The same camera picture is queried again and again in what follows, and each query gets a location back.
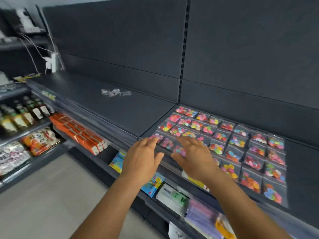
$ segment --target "bottle label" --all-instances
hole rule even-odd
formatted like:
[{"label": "bottle label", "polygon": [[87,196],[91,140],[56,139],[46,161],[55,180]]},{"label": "bottle label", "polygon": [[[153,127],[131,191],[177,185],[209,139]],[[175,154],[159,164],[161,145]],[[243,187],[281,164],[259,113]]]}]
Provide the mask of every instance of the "bottle label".
[{"label": "bottle label", "polygon": [[47,117],[50,116],[50,112],[45,106],[41,106],[40,109]]},{"label": "bottle label", "polygon": [[34,120],[33,116],[29,112],[28,113],[24,113],[23,115],[28,120],[28,122],[30,124],[34,124],[35,120]]},{"label": "bottle label", "polygon": [[22,119],[21,115],[17,115],[14,117],[14,122],[18,125],[18,127],[27,127],[26,123]]},{"label": "bottle label", "polygon": [[35,114],[39,119],[43,118],[43,116],[42,116],[42,114],[41,114],[41,112],[39,111],[38,108],[34,108],[32,111],[34,112],[34,114]]},{"label": "bottle label", "polygon": [[5,119],[2,121],[2,126],[10,132],[16,132],[18,129],[12,124],[9,119]]}]

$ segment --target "gray floor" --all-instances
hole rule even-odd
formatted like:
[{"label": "gray floor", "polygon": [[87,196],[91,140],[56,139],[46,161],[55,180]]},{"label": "gray floor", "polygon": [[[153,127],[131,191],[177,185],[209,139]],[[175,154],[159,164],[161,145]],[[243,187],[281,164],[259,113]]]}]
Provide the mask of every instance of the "gray floor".
[{"label": "gray floor", "polygon": [[[62,155],[0,194],[1,239],[69,238],[107,189],[72,158]],[[121,239],[163,239],[129,211]]]}]

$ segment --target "right hand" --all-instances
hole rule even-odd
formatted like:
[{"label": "right hand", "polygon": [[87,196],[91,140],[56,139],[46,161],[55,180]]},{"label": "right hand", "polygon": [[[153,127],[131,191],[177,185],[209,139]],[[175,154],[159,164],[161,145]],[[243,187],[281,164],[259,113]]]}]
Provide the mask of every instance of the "right hand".
[{"label": "right hand", "polygon": [[172,158],[182,167],[187,175],[202,183],[206,183],[219,171],[208,148],[200,141],[189,136],[178,137],[186,152],[186,157],[179,153],[172,153]]}]

